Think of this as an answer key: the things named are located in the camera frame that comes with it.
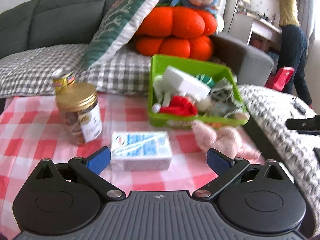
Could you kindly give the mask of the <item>white sponge block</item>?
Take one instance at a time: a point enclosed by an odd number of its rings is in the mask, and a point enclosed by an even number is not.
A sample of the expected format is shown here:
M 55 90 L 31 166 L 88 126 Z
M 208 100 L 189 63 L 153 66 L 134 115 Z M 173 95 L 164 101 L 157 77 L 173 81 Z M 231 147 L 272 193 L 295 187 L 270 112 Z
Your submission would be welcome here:
M 211 88 L 198 80 L 196 77 L 183 72 L 175 67 L 168 66 L 162 76 L 164 85 L 169 85 L 181 96 L 190 96 L 196 101 L 205 99 Z

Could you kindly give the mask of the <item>grey white knitted blanket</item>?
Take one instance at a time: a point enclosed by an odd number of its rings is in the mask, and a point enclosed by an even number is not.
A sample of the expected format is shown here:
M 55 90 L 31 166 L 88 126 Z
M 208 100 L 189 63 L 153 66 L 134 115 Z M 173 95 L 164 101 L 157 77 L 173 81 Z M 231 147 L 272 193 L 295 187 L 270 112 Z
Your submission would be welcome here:
M 319 148 L 319 137 L 303 135 L 287 129 L 287 119 L 313 118 L 316 113 L 297 98 L 306 109 L 301 115 L 293 106 L 294 96 L 265 87 L 240 85 L 239 92 L 251 115 L 264 135 L 274 146 L 295 183 L 311 208 L 313 219 L 306 228 L 319 236 L 319 159 L 314 148 Z

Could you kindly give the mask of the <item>pink plush toy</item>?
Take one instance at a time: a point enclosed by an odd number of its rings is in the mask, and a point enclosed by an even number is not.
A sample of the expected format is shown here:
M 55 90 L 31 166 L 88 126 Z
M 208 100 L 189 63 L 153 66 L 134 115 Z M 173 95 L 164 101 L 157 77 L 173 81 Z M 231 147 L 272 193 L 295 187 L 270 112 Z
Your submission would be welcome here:
M 204 153 L 213 148 L 231 159 L 244 158 L 249 162 L 257 161 L 261 156 L 259 150 L 242 140 L 234 127 L 227 126 L 215 130 L 204 122 L 195 120 L 191 129 L 197 146 Z

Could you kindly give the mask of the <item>white blue carton box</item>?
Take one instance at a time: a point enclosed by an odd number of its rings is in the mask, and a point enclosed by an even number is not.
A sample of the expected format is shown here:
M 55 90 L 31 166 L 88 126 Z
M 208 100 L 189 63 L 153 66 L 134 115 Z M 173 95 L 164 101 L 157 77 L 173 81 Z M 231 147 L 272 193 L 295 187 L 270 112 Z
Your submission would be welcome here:
M 115 171 L 168 170 L 172 150 L 167 132 L 113 132 L 111 167 Z

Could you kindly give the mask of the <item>small yellow tin can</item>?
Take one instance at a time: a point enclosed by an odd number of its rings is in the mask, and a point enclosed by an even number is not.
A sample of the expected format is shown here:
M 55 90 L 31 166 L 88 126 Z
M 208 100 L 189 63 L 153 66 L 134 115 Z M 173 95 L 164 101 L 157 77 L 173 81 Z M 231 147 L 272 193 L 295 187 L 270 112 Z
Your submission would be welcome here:
M 60 68 L 52 74 L 53 87 L 55 93 L 59 93 L 61 89 L 75 83 L 74 71 L 70 69 Z

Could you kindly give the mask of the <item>person in yellow top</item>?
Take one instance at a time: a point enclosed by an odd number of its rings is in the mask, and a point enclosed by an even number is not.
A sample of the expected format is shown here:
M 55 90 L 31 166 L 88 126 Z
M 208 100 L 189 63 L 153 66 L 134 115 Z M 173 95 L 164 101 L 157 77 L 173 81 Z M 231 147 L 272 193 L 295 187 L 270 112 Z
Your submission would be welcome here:
M 280 0 L 279 14 L 279 26 L 282 33 L 277 69 L 283 67 L 294 69 L 291 79 L 282 92 L 291 94 L 296 90 L 298 97 L 308 106 L 312 106 L 304 73 L 308 42 L 298 20 L 297 0 Z

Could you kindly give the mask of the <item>grey checkered sofa blanket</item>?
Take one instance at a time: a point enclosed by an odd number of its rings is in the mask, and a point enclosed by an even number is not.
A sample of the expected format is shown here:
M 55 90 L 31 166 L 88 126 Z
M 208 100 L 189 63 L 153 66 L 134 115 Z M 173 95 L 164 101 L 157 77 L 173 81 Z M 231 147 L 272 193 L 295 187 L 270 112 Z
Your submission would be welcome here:
M 115 56 L 84 70 L 87 44 L 64 44 L 9 55 L 1 59 L 1 98 L 54 95 L 53 73 L 72 70 L 77 82 L 94 85 L 109 94 L 147 94 L 151 59 L 126 45 Z

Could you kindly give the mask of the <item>grey-green fluffy cloth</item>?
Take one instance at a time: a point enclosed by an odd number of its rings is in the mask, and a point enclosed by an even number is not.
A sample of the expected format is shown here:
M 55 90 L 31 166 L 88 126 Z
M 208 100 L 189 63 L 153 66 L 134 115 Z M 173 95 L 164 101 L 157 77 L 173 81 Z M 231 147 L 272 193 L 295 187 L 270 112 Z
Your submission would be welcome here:
M 242 103 L 235 99 L 233 85 L 225 77 L 217 81 L 209 95 L 215 107 L 224 111 L 242 112 Z

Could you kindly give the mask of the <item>dark grey sofa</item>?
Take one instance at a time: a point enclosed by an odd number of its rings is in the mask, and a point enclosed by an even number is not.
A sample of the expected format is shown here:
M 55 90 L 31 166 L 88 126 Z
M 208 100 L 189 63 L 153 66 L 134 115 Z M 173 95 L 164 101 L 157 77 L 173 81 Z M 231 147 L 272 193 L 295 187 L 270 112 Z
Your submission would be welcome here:
M 31 0 L 1 13 L 1 57 L 59 44 L 89 43 L 116 0 Z M 274 62 L 253 46 L 225 34 L 210 37 L 214 55 L 240 85 L 264 86 Z

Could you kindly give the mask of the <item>beige bunny plush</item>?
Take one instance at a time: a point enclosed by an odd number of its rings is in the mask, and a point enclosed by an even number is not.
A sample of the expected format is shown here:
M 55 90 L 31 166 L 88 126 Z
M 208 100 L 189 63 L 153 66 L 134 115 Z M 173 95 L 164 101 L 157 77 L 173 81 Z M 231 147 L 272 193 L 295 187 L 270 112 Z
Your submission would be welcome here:
M 194 105 L 199 112 L 204 113 L 212 106 L 212 103 L 213 103 L 212 98 L 209 95 L 205 99 L 201 99 L 200 101 L 196 101 Z

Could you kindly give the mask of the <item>red white checkered tablecloth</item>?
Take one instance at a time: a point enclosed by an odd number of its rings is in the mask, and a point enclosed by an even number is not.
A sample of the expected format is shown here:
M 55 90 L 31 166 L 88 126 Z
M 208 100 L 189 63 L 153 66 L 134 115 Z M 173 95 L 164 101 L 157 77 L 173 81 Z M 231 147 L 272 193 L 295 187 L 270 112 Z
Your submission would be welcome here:
M 15 97 L 1 114 L 1 233 L 13 239 L 19 228 L 12 202 L 43 158 L 66 163 L 110 146 L 113 132 L 152 131 L 147 99 L 100 94 L 103 130 L 97 140 L 74 145 L 67 137 L 53 96 Z M 123 172 L 105 169 L 101 176 L 125 192 L 135 190 L 194 191 L 216 177 L 188 129 L 169 129 L 172 160 L 166 171 Z

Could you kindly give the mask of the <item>orange pumpkin cushion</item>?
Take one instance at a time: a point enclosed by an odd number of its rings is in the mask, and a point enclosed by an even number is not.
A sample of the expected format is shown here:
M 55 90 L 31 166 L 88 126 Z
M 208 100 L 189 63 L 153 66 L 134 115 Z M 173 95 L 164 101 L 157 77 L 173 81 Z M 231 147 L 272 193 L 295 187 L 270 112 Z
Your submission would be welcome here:
M 209 38 L 217 30 L 216 18 L 199 9 L 155 7 L 134 35 L 136 50 L 145 56 L 156 54 L 208 61 L 214 53 Z

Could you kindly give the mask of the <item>green knitted round toy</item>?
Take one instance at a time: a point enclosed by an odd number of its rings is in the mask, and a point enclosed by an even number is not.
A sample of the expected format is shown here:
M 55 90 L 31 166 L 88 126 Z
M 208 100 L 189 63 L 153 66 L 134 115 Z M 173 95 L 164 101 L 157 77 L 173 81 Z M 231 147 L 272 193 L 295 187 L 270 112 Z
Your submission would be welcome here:
M 211 76 L 205 74 L 197 74 L 195 77 L 210 88 L 215 85 L 215 82 Z

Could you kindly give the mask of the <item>white and teal pillow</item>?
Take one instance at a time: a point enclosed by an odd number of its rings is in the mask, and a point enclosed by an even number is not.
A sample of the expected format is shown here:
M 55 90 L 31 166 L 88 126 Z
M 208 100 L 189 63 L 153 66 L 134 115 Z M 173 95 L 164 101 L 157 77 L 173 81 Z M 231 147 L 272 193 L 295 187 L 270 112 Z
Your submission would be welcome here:
M 103 17 L 84 53 L 82 68 L 88 70 L 114 57 L 131 40 L 158 2 L 159 0 L 117 0 Z

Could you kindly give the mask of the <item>white shelf unit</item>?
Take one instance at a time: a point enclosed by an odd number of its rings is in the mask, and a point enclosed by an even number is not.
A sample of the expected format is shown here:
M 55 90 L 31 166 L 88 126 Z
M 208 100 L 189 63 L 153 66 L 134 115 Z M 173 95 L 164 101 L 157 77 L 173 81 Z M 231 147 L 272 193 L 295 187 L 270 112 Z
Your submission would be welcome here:
M 226 33 L 260 50 L 278 51 L 282 32 L 279 3 L 280 0 L 236 0 Z

